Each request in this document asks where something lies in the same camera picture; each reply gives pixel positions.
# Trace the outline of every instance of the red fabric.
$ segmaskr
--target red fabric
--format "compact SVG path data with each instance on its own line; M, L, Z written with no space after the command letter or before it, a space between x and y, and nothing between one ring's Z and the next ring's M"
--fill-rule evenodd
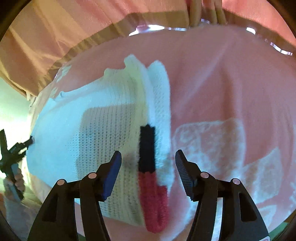
M169 219L166 186L157 185L155 172L139 172L139 187L146 229L152 233L163 231Z

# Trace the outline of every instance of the white knitted fabric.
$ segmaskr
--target white knitted fabric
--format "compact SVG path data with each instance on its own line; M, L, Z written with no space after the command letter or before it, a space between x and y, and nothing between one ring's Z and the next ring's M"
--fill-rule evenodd
M138 197L140 126L156 127L159 185L170 190L174 180L169 80L158 61L147 69L130 55L124 63L125 69L106 69L102 78L48 100L32 132L35 143L27 151L27 162L30 173L53 186L61 178L82 179L119 150L122 166L112 195L100 202L101 211L144 226Z

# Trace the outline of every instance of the curtain fold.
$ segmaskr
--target curtain fold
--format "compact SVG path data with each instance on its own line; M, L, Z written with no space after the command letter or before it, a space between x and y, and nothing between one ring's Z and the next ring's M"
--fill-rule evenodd
M24 96L37 96L64 63L93 46L139 25L189 28L201 19L253 28L295 52L293 33L267 0L33 0L0 42L0 77Z

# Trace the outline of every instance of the pink tablecloth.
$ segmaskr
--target pink tablecloth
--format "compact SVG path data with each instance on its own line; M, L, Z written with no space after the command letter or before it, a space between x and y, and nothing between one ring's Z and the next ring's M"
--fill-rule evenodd
M63 66L40 93L32 126L49 97L100 78L106 68L124 68L130 54L146 66L159 60L167 70L172 159L182 149L215 178L240 178L268 230L283 222L296 208L296 63L244 29L204 26L96 46ZM32 180L44 200L46 188ZM186 240L191 224L184 222L185 215L191 218L195 210L179 178L169 203L169 226L158 234L106 218L112 240L172 240L176 235L175 240ZM78 231L83 232L79 224Z

